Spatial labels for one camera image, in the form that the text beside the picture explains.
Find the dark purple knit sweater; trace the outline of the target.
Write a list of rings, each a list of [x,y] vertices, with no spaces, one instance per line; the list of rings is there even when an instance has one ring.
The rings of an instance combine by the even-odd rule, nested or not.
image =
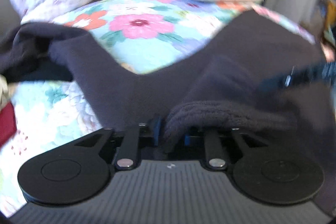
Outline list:
[[[11,83],[76,81],[103,127],[122,130],[154,115],[171,151],[191,128],[237,127],[293,147],[318,162],[325,183],[315,203],[335,209],[335,116],[331,91],[309,80],[286,89],[279,79],[311,75],[326,61],[319,46],[250,10],[190,57],[146,75],[120,64],[86,30],[27,23],[1,41],[1,74]]]

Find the floral fleece blanket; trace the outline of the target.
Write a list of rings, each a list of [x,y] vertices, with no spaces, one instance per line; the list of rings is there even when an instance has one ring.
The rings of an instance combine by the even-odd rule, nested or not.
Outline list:
[[[251,2],[104,0],[58,16],[54,22],[91,32],[122,67],[144,74],[188,57],[234,17],[251,9],[315,42],[298,24]],[[25,161],[100,128],[75,82],[10,84],[9,93],[17,131],[1,147],[1,212],[7,217],[25,204],[17,181]]]

